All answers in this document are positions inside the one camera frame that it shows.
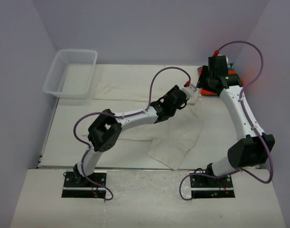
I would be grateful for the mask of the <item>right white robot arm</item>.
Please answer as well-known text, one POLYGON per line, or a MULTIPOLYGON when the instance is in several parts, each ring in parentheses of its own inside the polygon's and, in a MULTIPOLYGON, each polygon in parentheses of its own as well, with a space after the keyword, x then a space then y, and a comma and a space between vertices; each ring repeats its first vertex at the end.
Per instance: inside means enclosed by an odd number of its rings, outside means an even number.
POLYGON ((214 187, 222 176, 266 163, 275 144, 272 134, 266 134, 257 123, 243 92, 243 83, 237 74, 231 74, 226 56, 212 56, 202 67, 197 88, 217 94, 225 104, 234 124, 237 142, 227 155, 207 166, 205 182, 214 187))

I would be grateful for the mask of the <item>white t shirt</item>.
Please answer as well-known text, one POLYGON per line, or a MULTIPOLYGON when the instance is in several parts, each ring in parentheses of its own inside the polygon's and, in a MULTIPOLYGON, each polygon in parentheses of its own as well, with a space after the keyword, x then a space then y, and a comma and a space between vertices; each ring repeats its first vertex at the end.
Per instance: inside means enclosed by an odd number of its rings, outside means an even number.
MULTIPOLYGON (((154 89, 143 86, 108 85, 98 83, 89 112, 110 109, 113 112, 135 111, 146 107, 148 98, 158 100, 167 92, 164 88, 154 89)), ((176 111, 168 120, 138 126, 124 131, 119 140, 150 141, 146 154, 172 170, 177 170, 187 153, 193 149, 203 129, 204 116, 201 110, 202 96, 196 92, 184 109, 176 111)))

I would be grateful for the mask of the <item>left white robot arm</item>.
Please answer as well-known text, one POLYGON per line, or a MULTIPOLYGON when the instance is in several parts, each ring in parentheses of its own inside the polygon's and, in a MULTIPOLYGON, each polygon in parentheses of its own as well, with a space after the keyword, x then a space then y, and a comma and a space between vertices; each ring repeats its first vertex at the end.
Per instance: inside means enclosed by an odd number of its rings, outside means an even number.
POLYGON ((98 160, 103 152, 116 144, 122 132, 141 125, 157 124, 168 120, 177 110, 186 107, 187 101, 196 91, 193 85, 183 88, 175 85, 157 101, 149 101, 148 106, 143 109, 123 113, 113 113, 110 109, 105 109, 81 117, 73 126, 73 135, 79 142, 87 145, 87 151, 73 168, 76 183, 85 187, 94 182, 91 175, 98 160), (93 115, 98 117, 88 127, 88 140, 84 141, 77 136, 77 127, 83 119, 93 115))

